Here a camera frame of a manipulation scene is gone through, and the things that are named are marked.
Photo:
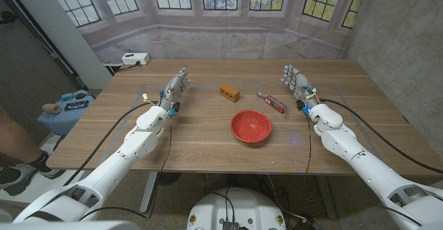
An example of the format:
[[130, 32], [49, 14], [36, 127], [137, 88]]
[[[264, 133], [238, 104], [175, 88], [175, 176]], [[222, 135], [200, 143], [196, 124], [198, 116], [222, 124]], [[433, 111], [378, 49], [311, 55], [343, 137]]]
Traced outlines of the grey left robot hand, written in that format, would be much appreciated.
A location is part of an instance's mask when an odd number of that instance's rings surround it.
[[190, 84], [188, 79], [188, 70], [182, 68], [170, 81], [166, 84], [163, 95], [157, 105], [166, 111], [172, 109], [173, 105], [180, 101], [182, 93]]

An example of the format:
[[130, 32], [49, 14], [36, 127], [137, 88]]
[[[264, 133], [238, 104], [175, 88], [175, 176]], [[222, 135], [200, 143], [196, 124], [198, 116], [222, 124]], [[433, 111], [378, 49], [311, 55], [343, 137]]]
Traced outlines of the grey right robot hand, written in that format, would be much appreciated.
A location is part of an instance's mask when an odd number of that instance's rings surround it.
[[302, 110], [309, 111], [320, 103], [316, 95], [316, 88], [304, 74], [292, 65], [284, 67], [284, 75], [280, 80], [291, 90], [298, 103], [303, 103]]

